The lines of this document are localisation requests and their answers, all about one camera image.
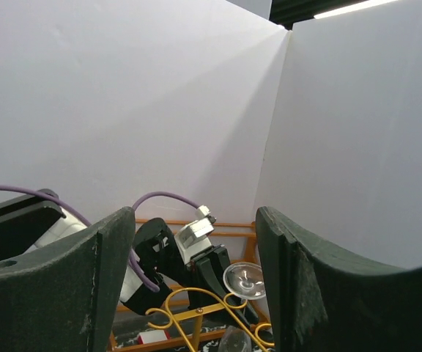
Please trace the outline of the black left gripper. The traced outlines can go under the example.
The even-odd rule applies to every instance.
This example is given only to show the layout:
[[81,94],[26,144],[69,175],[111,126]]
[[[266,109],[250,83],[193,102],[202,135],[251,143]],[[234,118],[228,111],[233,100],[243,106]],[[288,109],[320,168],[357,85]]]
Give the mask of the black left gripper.
[[[232,309],[246,328],[259,322],[259,315],[251,304],[259,300],[259,265],[250,262],[231,263],[227,248],[218,246],[216,252],[196,260],[190,274],[179,253],[174,234],[162,218],[153,218],[139,227],[133,240],[133,249],[142,266],[154,268],[183,287],[207,290],[223,301],[231,293],[232,296],[226,300],[229,305],[239,306],[247,302],[242,308]],[[216,303],[217,300],[209,294],[191,292],[190,308]],[[226,309],[212,312],[206,319],[221,325],[240,327]]]

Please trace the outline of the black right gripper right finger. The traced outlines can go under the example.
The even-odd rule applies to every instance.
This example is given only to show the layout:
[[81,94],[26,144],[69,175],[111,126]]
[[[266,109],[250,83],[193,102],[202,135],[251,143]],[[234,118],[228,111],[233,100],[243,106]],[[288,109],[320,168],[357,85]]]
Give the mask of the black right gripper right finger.
[[422,266],[370,260],[271,207],[255,225],[277,351],[422,351]]

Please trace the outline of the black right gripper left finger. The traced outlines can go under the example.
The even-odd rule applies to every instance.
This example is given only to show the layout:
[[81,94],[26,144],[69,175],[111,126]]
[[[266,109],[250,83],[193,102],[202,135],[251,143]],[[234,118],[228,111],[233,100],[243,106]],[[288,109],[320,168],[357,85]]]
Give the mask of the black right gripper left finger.
[[134,232],[124,207],[32,252],[0,235],[0,351],[105,351]]

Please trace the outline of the clear wine glass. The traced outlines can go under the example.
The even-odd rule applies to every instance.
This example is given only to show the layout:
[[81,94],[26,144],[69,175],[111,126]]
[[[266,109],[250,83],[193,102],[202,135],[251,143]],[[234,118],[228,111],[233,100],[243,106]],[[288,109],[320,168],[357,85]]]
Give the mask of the clear wine glass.
[[[240,299],[240,305],[266,296],[262,268],[255,263],[231,264],[223,272],[223,283],[230,293]],[[251,336],[241,328],[228,326],[219,342],[218,351],[252,351]]]

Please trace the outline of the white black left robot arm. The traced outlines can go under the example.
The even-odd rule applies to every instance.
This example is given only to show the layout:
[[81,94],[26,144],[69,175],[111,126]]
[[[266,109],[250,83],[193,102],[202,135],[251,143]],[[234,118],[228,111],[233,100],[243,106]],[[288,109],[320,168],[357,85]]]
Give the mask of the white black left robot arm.
[[[32,252],[86,228],[83,216],[62,202],[49,189],[31,191],[0,186],[18,197],[0,203],[0,261]],[[153,197],[168,197],[196,209],[196,220],[177,234],[162,218],[141,225],[131,247],[120,304],[142,313],[162,304],[171,292],[163,281],[168,276],[183,287],[203,288],[218,297],[228,295],[230,304],[242,297],[232,287],[230,261],[223,246],[209,240],[215,217],[208,207],[177,194],[156,191],[145,194],[133,204],[136,210]]]

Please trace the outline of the orange wooden shelf rack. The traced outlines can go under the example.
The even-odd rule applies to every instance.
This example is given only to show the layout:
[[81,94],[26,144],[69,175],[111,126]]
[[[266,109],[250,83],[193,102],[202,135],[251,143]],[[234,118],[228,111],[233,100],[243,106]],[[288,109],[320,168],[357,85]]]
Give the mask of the orange wooden shelf rack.
[[271,325],[260,321],[251,305],[266,296],[262,269],[256,263],[233,263],[225,246],[212,244],[214,222],[202,216],[177,232],[161,218],[142,224],[129,261],[138,264],[152,286],[128,268],[119,301],[139,315],[165,315],[167,323],[152,324],[151,330],[176,327],[190,351],[198,349],[204,316],[234,328],[224,334],[223,342],[242,337],[267,351],[274,343],[259,332]]

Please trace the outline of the red white eraser block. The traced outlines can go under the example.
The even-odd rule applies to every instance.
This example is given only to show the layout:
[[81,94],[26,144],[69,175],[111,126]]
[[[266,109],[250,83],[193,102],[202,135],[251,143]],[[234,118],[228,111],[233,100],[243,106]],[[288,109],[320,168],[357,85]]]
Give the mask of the red white eraser block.
[[139,345],[168,341],[170,335],[166,330],[143,331],[138,334],[137,343]]

